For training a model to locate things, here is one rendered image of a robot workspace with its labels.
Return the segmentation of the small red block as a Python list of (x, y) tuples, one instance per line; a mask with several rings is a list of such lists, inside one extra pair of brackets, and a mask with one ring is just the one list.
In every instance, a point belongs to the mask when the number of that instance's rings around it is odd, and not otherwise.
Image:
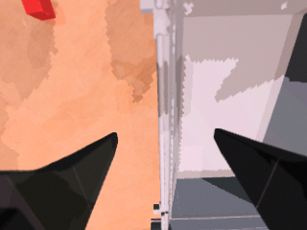
[(50, 0), (21, 0), (26, 13), (38, 20), (56, 18)]

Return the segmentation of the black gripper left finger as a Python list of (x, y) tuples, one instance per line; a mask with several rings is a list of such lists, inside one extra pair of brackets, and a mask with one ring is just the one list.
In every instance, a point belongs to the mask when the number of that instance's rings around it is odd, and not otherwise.
[(118, 146), (117, 132), (39, 169), (0, 171), (0, 207), (35, 230), (85, 230)]

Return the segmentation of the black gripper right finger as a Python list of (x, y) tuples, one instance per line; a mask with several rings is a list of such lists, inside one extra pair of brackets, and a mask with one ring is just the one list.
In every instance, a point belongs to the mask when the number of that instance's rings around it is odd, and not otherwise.
[(307, 230), (307, 156), (216, 128), (222, 157), (269, 230)]

